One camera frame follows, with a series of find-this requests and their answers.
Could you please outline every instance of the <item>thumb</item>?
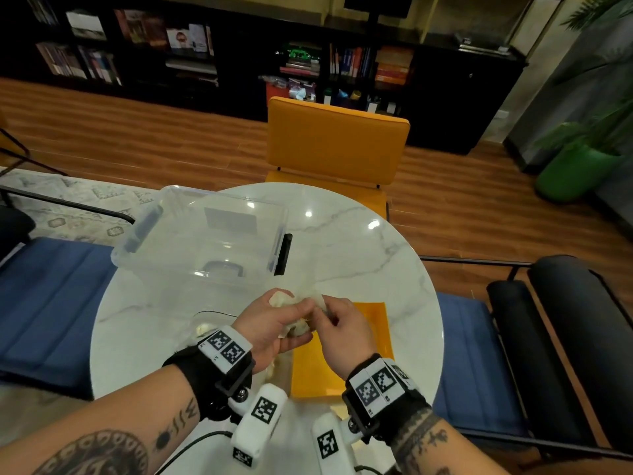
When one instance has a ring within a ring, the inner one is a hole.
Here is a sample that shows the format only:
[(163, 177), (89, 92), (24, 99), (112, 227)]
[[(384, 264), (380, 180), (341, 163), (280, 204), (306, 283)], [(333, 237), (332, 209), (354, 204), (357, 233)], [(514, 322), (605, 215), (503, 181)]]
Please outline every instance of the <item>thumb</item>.
[(332, 330), (334, 328), (334, 325), (332, 325), (330, 319), (327, 317), (326, 314), (323, 313), (323, 310), (321, 310), (319, 307), (315, 307), (314, 311), (312, 312), (312, 325), (316, 329), (320, 338), (328, 333), (329, 330)]
[(296, 322), (298, 319), (310, 318), (308, 315), (315, 308), (315, 301), (312, 298), (305, 298), (299, 303), (282, 306), (275, 309), (275, 317), (277, 321), (283, 325)]

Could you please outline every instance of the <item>hand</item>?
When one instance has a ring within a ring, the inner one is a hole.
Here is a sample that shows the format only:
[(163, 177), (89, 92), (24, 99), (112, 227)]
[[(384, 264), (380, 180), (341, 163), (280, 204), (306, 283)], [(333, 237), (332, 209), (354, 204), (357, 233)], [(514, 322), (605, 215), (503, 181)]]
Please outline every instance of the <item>hand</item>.
[(336, 375), (347, 380), (354, 368), (378, 351), (374, 334), (365, 316), (347, 298), (323, 295), (323, 299), (338, 319), (334, 325), (319, 307), (314, 309), (313, 323), (323, 357)]
[(300, 318), (311, 318), (315, 302), (312, 298), (288, 306), (274, 308), (268, 301), (275, 292), (282, 291), (294, 296), (287, 290), (273, 288), (246, 307), (245, 311), (233, 322), (237, 330), (251, 344), (251, 355), (255, 360), (253, 374), (261, 372), (270, 365), (278, 353), (292, 350), (312, 340), (312, 333), (308, 332), (299, 337), (280, 339), (283, 328)]

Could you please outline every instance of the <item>marble tabletop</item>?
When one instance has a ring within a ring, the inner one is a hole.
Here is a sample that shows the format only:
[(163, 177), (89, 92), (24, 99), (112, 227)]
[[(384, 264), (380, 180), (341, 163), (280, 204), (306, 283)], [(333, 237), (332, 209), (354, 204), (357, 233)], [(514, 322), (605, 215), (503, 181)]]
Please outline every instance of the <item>marble tabletop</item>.
[[(435, 398), (442, 370), (444, 336), (437, 296), (429, 274), (407, 241), (383, 218), (331, 191), (295, 183), (256, 183), (224, 192), (282, 203), (289, 209), (292, 246), (276, 287), (297, 290), (308, 282), (326, 295), (352, 301), (385, 302), (394, 358)], [(211, 310), (239, 314), (250, 300), (214, 300)], [(184, 342), (191, 321), (160, 313), (143, 283), (118, 269), (103, 296), (91, 343), (91, 376), (99, 398), (159, 368)], [(256, 376), (254, 386), (262, 383)], [(321, 403), (289, 400), (257, 473), (319, 474), (310, 428), (329, 410)], [(200, 423), (186, 443), (228, 422)], [(167, 474), (252, 473), (233, 462), (228, 439), (212, 437), (190, 448)], [(372, 440), (354, 446), (358, 463), (381, 472), (394, 463), (391, 450)]]

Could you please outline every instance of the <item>green plant pot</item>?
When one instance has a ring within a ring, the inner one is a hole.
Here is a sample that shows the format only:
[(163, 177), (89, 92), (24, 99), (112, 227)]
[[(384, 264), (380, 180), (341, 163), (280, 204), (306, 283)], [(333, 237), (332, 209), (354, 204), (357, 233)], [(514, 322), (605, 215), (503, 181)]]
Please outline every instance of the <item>green plant pot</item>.
[(620, 159), (584, 144), (566, 145), (536, 179), (536, 191), (550, 201), (573, 201), (596, 188)]

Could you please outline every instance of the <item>tattoo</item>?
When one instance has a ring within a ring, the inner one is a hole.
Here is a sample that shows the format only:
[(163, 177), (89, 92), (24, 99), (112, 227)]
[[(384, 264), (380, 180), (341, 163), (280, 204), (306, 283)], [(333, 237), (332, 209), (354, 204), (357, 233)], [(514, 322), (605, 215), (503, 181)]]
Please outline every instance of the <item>tattoo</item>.
[(100, 430), (68, 443), (33, 475), (146, 475), (147, 449), (128, 432)]
[[(402, 428), (393, 444), (396, 462), (400, 468), (408, 468), (412, 473), (421, 475), (422, 471), (418, 466), (416, 457), (424, 454), (430, 445), (437, 447), (438, 443), (448, 441), (446, 430), (432, 431), (440, 420), (441, 418), (435, 415), (430, 408), (425, 408)], [(436, 475), (450, 475), (450, 472), (439, 471)]]
[(178, 433), (180, 433), (180, 430), (185, 428), (187, 421), (196, 417), (199, 417), (197, 412), (196, 400), (192, 398), (191, 400), (189, 400), (189, 403), (187, 404), (185, 409), (179, 411), (178, 415), (176, 415), (171, 420), (171, 423), (167, 425), (167, 428), (165, 428), (165, 430), (161, 431), (161, 433), (158, 434), (156, 442), (154, 443), (154, 449), (156, 451), (162, 450), (164, 447), (169, 445), (171, 436), (177, 436)]

